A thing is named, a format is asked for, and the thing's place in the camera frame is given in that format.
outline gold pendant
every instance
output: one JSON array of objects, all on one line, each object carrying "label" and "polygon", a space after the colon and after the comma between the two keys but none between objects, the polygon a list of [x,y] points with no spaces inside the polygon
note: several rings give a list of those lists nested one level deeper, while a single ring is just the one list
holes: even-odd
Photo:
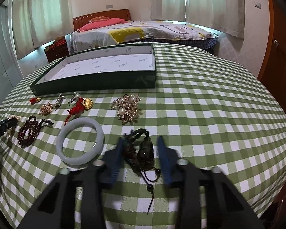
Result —
[{"label": "gold pendant", "polygon": [[83,103],[85,109],[90,109],[93,106],[93,102],[90,98],[85,98]]}]

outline pink blanket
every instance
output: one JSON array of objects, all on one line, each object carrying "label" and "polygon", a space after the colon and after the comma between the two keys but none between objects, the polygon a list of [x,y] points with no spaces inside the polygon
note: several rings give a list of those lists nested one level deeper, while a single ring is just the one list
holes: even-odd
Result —
[{"label": "pink blanket", "polygon": [[119,23],[127,23],[124,19],[120,18],[111,18],[107,21],[101,21],[101,22],[92,22],[88,23],[85,26],[81,27],[80,29],[77,30],[79,33],[84,33],[86,31],[100,28],[100,27],[107,27],[107,26],[113,26]]}]

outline pearl brooch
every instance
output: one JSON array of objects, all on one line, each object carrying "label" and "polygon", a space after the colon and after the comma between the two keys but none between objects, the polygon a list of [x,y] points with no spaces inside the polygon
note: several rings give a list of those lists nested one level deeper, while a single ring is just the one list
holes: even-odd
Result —
[{"label": "pearl brooch", "polygon": [[137,117],[138,102],[141,101],[140,95],[124,95],[113,101],[111,109],[117,110],[117,116],[123,124],[132,121]]}]

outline red tassel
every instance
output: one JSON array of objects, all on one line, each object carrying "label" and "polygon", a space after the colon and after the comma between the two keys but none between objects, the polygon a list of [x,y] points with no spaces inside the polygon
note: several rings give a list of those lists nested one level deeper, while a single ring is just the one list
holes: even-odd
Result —
[{"label": "red tassel", "polygon": [[70,110],[67,110],[67,111],[69,112],[69,115],[68,115],[68,117],[67,117],[66,120],[65,120],[65,125],[67,124],[69,118],[70,118],[72,115],[77,115],[77,114],[79,114],[79,113],[84,112],[85,107],[84,107],[84,105],[83,105],[83,101],[84,101],[84,98],[81,97],[81,98],[76,102],[75,107],[71,108]]},{"label": "red tassel", "polygon": [[30,103],[31,103],[32,105],[34,105],[36,102],[37,102],[37,98],[36,98],[36,97],[33,97],[33,98],[30,100]]}]

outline green checkered tablecloth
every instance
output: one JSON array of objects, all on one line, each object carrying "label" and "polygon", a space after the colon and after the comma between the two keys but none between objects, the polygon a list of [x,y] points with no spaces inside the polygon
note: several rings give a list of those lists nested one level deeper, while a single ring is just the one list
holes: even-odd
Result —
[{"label": "green checkered tablecloth", "polygon": [[[219,166],[235,184],[258,216],[273,201],[286,180],[286,115],[267,89],[244,67],[212,56],[204,50],[154,43],[157,61],[156,89],[101,90],[80,92],[94,101],[81,117],[94,118],[104,130],[104,150],[113,149],[123,133],[141,127],[150,131],[156,144],[163,135],[180,157],[199,168]],[[24,78],[0,106],[0,121],[18,115],[20,126],[37,115],[42,104],[54,104],[58,94],[43,96],[31,105],[29,85],[51,64]],[[124,94],[139,93],[140,118],[122,125],[112,101]],[[72,93],[64,94],[60,109],[47,116],[53,128],[42,129],[32,146],[21,149],[17,133],[9,141],[0,138],[0,209],[16,228],[35,199],[60,168],[66,167],[55,154],[55,139],[63,127]],[[67,156],[79,156],[92,145],[95,133],[86,127],[67,136]],[[159,166],[157,146],[155,166]],[[147,172],[152,179],[154,172]],[[161,178],[155,185],[151,212],[150,193],[142,178],[124,164],[114,188],[104,190],[107,228],[173,228],[179,191],[167,191]],[[77,192],[75,221],[80,227],[81,190]],[[202,227],[206,226],[202,197]]]}]

